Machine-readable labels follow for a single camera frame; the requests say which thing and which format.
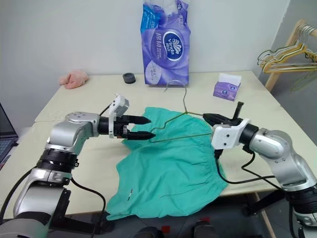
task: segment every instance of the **white wall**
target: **white wall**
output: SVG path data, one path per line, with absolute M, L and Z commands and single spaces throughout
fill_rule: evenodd
M 258 74 L 256 58 L 270 48 L 288 4 L 192 0 L 190 71 Z M 142 0 L 1 0 L 0 100 L 13 125 L 32 125 L 57 78 L 72 69 L 141 73 L 141 17 Z

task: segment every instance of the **black round object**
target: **black round object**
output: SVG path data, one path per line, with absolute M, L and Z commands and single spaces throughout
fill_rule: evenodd
M 38 160 L 39 169 L 56 170 L 70 173 L 78 166 L 77 155 L 54 149 L 46 149 Z
M 100 135 L 109 135 L 109 118 L 99 118 L 98 132 Z
M 127 84 L 135 83 L 135 76 L 133 73 L 125 73 L 123 75 L 123 80 Z
M 317 184 L 300 191 L 286 192 L 286 200 L 293 205 L 295 212 L 311 214 L 317 212 Z
M 257 126 L 252 124 L 247 124 L 241 133 L 239 142 L 249 146 L 254 134 L 257 133 L 258 130 L 259 128 Z

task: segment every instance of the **laptop keyboard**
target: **laptop keyboard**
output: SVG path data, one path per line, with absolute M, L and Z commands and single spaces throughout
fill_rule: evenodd
M 0 140 L 0 156 L 5 151 L 5 149 L 8 147 L 8 145 L 11 143 L 11 139 L 8 140 Z

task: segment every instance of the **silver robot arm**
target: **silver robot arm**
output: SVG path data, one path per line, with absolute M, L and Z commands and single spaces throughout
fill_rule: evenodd
M 151 122 L 145 117 L 124 116 L 128 108 L 129 102 L 117 95 L 109 106 L 108 118 L 75 112 L 52 128 L 44 153 L 15 203 L 14 219 L 0 226 L 0 238 L 44 238 L 51 225 L 60 225 L 70 197 L 70 191 L 64 186 L 69 184 L 71 171 L 79 165 L 77 156 L 90 137 L 108 134 L 110 138 L 147 140 L 155 136 L 147 131 L 127 129 L 129 123 Z
M 240 143 L 258 153 L 270 166 L 285 197 L 294 208 L 301 236 L 317 237 L 317 179 L 306 161 L 292 146 L 290 136 L 280 130 L 259 129 L 249 119 L 238 118 L 243 103 L 238 103 L 233 119 L 218 114 L 204 114 L 213 127 L 211 144 L 218 152 Z

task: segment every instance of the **pink towel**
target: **pink towel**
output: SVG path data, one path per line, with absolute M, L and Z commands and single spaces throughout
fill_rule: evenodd
M 85 84 L 88 75 L 80 70 L 71 71 L 68 75 L 59 78 L 59 84 L 65 85 L 66 89 L 78 88 Z

